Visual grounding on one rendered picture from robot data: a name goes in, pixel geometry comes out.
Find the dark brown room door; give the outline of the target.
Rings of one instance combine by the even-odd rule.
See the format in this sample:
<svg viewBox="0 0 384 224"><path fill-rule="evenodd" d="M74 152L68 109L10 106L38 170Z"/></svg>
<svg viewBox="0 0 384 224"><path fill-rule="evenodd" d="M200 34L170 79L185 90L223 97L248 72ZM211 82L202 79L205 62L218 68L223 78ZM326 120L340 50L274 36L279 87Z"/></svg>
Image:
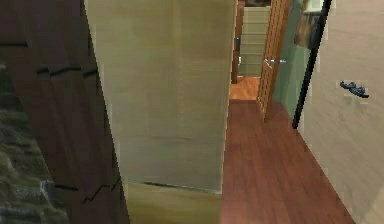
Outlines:
<svg viewBox="0 0 384 224"><path fill-rule="evenodd" d="M235 50L235 38L242 35L243 16L244 16L245 0L237 0L236 5L236 20L235 20L235 35L234 35L234 49L233 49L233 60L232 60L232 71L231 71L231 83L237 83L238 67L240 62L240 51Z"/></svg>

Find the pale green chest of drawers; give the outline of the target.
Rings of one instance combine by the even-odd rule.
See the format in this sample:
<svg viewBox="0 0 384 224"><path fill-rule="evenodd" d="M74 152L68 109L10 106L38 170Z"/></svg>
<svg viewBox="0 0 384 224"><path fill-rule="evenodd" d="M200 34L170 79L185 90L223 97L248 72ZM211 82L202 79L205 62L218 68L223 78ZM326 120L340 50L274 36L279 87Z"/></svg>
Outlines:
<svg viewBox="0 0 384 224"><path fill-rule="evenodd" d="M270 6L244 8L239 65L243 76L260 76L270 9Z"/></svg>

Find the pale beige room door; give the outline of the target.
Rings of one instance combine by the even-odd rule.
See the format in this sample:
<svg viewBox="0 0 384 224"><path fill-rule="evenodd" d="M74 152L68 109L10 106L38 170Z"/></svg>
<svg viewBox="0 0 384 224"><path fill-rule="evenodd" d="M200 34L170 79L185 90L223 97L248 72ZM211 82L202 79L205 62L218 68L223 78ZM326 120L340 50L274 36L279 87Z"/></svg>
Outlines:
<svg viewBox="0 0 384 224"><path fill-rule="evenodd" d="M355 223L384 224L384 0L332 0L299 133Z"/></svg>

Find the dark framed wall picture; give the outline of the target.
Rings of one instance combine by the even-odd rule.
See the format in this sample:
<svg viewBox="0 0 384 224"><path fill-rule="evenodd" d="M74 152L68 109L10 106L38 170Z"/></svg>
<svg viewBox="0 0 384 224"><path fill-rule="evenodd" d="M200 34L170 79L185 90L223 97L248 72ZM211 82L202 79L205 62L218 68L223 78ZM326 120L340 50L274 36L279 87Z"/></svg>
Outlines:
<svg viewBox="0 0 384 224"><path fill-rule="evenodd" d="M298 21L294 43L312 49L319 40L318 27L320 12L303 13Z"/></svg>

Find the dark brown cupboard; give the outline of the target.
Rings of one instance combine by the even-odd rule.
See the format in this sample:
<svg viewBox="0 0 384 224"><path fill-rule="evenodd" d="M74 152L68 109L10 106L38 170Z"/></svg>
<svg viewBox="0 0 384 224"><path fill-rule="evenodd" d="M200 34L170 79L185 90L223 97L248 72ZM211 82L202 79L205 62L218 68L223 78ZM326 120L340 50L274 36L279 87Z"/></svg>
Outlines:
<svg viewBox="0 0 384 224"><path fill-rule="evenodd" d="M0 0L0 55L71 224L130 224L85 0Z"/></svg>

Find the olive green fridge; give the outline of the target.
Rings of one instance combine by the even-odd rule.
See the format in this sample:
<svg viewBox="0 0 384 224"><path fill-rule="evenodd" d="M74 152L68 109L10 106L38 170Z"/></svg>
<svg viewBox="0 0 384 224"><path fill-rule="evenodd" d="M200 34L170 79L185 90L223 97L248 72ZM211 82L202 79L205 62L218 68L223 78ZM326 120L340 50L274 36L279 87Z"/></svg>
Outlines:
<svg viewBox="0 0 384 224"><path fill-rule="evenodd" d="M85 0L132 224L220 224L236 0Z"/></svg>

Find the orange wooden room door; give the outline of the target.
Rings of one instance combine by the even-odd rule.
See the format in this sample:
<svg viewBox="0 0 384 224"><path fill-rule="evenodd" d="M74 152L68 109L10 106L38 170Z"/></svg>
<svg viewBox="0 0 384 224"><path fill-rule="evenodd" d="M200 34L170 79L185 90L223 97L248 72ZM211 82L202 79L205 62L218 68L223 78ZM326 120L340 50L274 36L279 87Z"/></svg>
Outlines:
<svg viewBox="0 0 384 224"><path fill-rule="evenodd" d="M270 114L290 5L291 0L271 0L269 25L256 98L263 121L266 121ZM265 62L264 59L274 59L276 62L270 64Z"/></svg>

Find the dark grey stone worktop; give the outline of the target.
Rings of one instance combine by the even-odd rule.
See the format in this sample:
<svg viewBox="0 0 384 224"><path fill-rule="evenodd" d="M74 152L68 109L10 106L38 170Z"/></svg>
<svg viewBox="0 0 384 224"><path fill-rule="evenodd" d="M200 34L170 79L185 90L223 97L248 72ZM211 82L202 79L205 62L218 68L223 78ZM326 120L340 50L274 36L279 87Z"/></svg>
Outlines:
<svg viewBox="0 0 384 224"><path fill-rule="evenodd" d="M0 224L71 224L6 65L0 62Z"/></svg>

